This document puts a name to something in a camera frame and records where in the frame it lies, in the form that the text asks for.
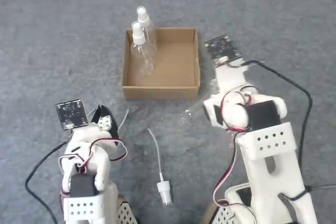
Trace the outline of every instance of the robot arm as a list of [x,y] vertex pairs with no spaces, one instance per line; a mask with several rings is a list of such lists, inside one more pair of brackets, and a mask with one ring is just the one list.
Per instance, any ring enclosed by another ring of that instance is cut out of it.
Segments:
[[118,126],[112,113],[99,106],[90,123],[80,100],[57,104],[65,129],[73,129],[64,155],[59,158],[61,195],[67,224],[115,224],[118,189],[109,181],[109,154],[117,144]]
[[[287,115],[286,104],[282,98],[259,94],[257,88],[246,82],[246,66],[239,67],[242,59],[231,63],[238,67],[226,64],[215,68],[219,93],[203,103],[212,126],[243,133],[237,137],[237,143],[249,183],[229,188],[225,198],[229,205],[245,205],[245,208],[231,209],[237,223],[252,223],[253,218],[258,224],[289,223],[293,218],[279,195],[298,195],[305,187],[291,125],[281,122]],[[275,162],[274,173],[268,170],[267,158],[273,158]],[[309,193],[291,205],[297,213],[298,223],[317,223]]]

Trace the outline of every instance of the white spray nozzle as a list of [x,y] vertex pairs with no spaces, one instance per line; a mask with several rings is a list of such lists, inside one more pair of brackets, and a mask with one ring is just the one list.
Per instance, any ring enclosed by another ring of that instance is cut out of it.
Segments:
[[162,203],[166,205],[170,205],[172,203],[172,196],[170,195],[170,184],[169,181],[162,181],[156,184],[158,187],[158,191],[161,195]]
[[146,42],[145,34],[139,22],[132,23],[132,32],[133,32],[132,37],[134,44],[142,45]]
[[147,10],[143,6],[139,6],[137,9],[137,14],[138,14],[138,21],[142,25],[142,27],[148,27],[151,23],[151,20],[149,19]]

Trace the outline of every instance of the open cardboard box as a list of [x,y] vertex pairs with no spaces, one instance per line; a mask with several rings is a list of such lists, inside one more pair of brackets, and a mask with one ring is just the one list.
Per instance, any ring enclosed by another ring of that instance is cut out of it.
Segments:
[[132,30],[126,32],[122,90],[126,99],[190,99],[200,88],[198,40],[194,28],[158,28],[154,72],[141,75],[131,56]]

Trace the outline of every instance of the cable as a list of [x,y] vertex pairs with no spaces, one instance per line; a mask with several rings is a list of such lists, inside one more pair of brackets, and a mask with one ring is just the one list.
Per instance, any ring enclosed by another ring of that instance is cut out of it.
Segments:
[[156,138],[155,138],[155,136],[154,136],[154,134],[153,134],[153,132],[151,131],[151,129],[150,128],[148,128],[147,129],[148,131],[149,131],[149,133],[151,134],[151,136],[152,136],[152,138],[153,138],[153,141],[154,141],[154,143],[155,143],[155,146],[156,146],[156,152],[157,152],[157,161],[158,161],[158,163],[159,163],[159,173],[160,174],[162,174],[162,170],[161,170],[161,158],[160,158],[160,151],[159,151],[159,145],[157,144],[157,140],[156,140]]
[[321,190],[321,189],[336,189],[336,184],[328,184],[328,185],[321,185],[321,186],[309,186],[310,189],[313,190]]
[[124,147],[125,149],[125,153],[122,154],[120,157],[118,158],[112,158],[110,159],[110,161],[114,162],[114,161],[120,161],[122,159],[124,159],[127,155],[128,155],[128,150],[125,146],[125,144],[120,140],[120,139],[116,139],[116,138],[110,138],[110,137],[102,137],[102,138],[99,138],[97,140],[94,140],[91,144],[90,144],[90,147],[89,147],[89,157],[84,161],[84,163],[82,163],[81,165],[78,166],[79,169],[82,169],[84,167],[87,166],[87,164],[89,163],[90,159],[91,159],[91,156],[92,156],[92,147],[100,142],[100,141],[112,141],[112,142],[115,142],[115,143],[120,143],[122,145],[122,147]]
[[235,163],[236,163],[236,157],[237,157],[237,148],[236,148],[236,137],[237,135],[239,134],[239,132],[237,132],[232,141],[233,141],[233,154],[232,154],[232,158],[231,158],[231,162],[230,162],[230,165],[228,167],[228,169],[224,172],[223,176],[219,179],[219,181],[217,182],[215,188],[214,188],[214,191],[212,193],[212,200],[214,201],[214,203],[218,206],[218,207],[221,207],[222,205],[220,205],[218,203],[218,201],[216,200],[216,193],[217,191],[220,189],[220,187],[223,185],[223,183],[225,182],[225,180],[229,177]]
[[231,162],[230,165],[228,167],[228,169],[225,171],[224,175],[219,179],[218,183],[215,186],[215,189],[213,191],[213,202],[216,204],[217,207],[231,207],[231,206],[242,206],[245,207],[253,216],[253,223],[257,224],[257,219],[254,215],[254,213],[251,211],[251,209],[249,209],[247,206],[245,206],[244,204],[241,203],[233,203],[233,204],[229,204],[229,202],[226,199],[219,199],[216,200],[216,193],[217,191],[221,188],[221,186],[223,185],[223,183],[225,182],[225,180],[229,177],[229,175],[231,174],[233,167],[236,163],[236,157],[237,157],[237,148],[236,148],[236,138],[237,135],[240,132],[237,132],[234,137],[233,137],[233,146],[234,146],[234,151],[232,154],[232,158],[231,158]]
[[310,95],[310,93],[308,92],[307,89],[303,88],[302,86],[298,85],[296,82],[294,82],[291,79],[287,78],[286,76],[280,74],[278,71],[266,66],[265,64],[261,63],[258,60],[248,60],[248,61],[245,61],[244,63],[242,63],[240,66],[247,66],[247,65],[250,65],[250,64],[257,64],[260,67],[274,73],[278,77],[284,79],[288,83],[292,84],[293,86],[295,86],[296,88],[301,90],[303,93],[306,94],[306,96],[308,98],[308,108],[307,108],[306,115],[303,119],[303,123],[302,123],[302,127],[301,127],[301,136],[300,136],[300,143],[299,143],[299,155],[298,155],[299,167],[300,167],[300,170],[302,172],[303,144],[304,144],[305,132],[306,132],[306,127],[307,127],[309,114],[310,114],[311,108],[313,107],[313,99],[311,98],[311,95]]
[[64,154],[62,156],[60,156],[58,158],[58,166],[59,166],[59,169],[61,170],[62,174],[64,174],[64,170],[63,170],[63,166],[62,166],[62,159],[65,158],[65,157],[68,157],[68,158],[79,158],[82,163],[84,163],[84,158],[82,158],[78,153],[69,153],[69,154]]
[[50,157],[54,152],[58,151],[59,149],[61,149],[64,145],[66,145],[70,138],[71,138],[72,135],[70,135],[69,139],[67,141],[64,141],[63,143],[57,145],[55,148],[53,148],[46,156],[44,156],[34,167],[34,169],[32,170],[32,172],[28,175],[26,181],[25,181],[25,188],[27,190],[27,192],[33,196],[38,202],[40,202],[44,207],[45,209],[48,211],[48,213],[50,214],[52,220],[53,220],[53,223],[54,224],[58,224],[57,222],[57,219],[54,215],[54,213],[52,212],[51,208],[40,198],[38,197],[29,187],[29,182],[31,180],[31,178],[33,177],[33,175],[36,173],[37,169],[41,166],[41,164],[48,158]]
[[124,122],[126,121],[126,118],[127,118],[129,112],[130,112],[130,109],[127,109],[126,114],[124,116],[124,119],[122,120],[121,124],[118,127],[118,132],[120,131],[121,127],[124,125]]

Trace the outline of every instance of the black cable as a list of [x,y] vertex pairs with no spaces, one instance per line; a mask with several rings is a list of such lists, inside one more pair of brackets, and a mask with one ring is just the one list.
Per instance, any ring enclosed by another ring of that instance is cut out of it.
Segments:
[[64,141],[63,143],[57,145],[55,148],[53,148],[51,150],[51,152],[49,152],[46,156],[44,156],[44,158],[42,158],[34,167],[34,169],[32,170],[32,172],[29,174],[29,176],[27,177],[26,181],[25,181],[25,188],[27,190],[27,192],[32,195],[37,201],[39,201],[45,208],[46,210],[49,212],[54,224],[58,224],[57,219],[54,215],[54,213],[52,212],[52,210],[50,209],[50,207],[40,198],[38,197],[29,187],[28,183],[31,180],[31,178],[33,177],[33,175],[36,173],[37,169],[41,166],[41,164],[49,157],[51,156],[54,152],[58,151],[59,149],[61,149],[64,145],[66,145],[70,140],[70,137],[67,141]]
[[284,79],[288,83],[292,84],[293,86],[295,86],[296,88],[298,88],[299,90],[301,90],[303,93],[306,94],[306,96],[308,98],[308,108],[307,108],[306,115],[305,115],[305,117],[303,119],[303,123],[302,123],[302,127],[301,127],[301,136],[300,136],[299,154],[298,154],[299,167],[300,167],[300,170],[302,172],[303,144],[304,144],[305,132],[306,132],[306,127],[307,127],[307,122],[308,122],[309,114],[310,114],[311,108],[313,107],[313,99],[311,98],[311,95],[310,95],[310,93],[308,92],[307,89],[303,88],[302,86],[298,85],[296,82],[294,82],[291,79],[287,78],[283,74],[280,74],[278,71],[276,71],[276,70],[274,70],[274,69],[266,66],[265,64],[261,63],[258,60],[248,60],[248,61],[245,61],[243,64],[241,64],[241,66],[247,66],[247,65],[250,65],[250,64],[257,64],[260,67],[262,67],[262,68],[264,68],[264,69],[266,69],[266,70],[274,73],[278,77]]

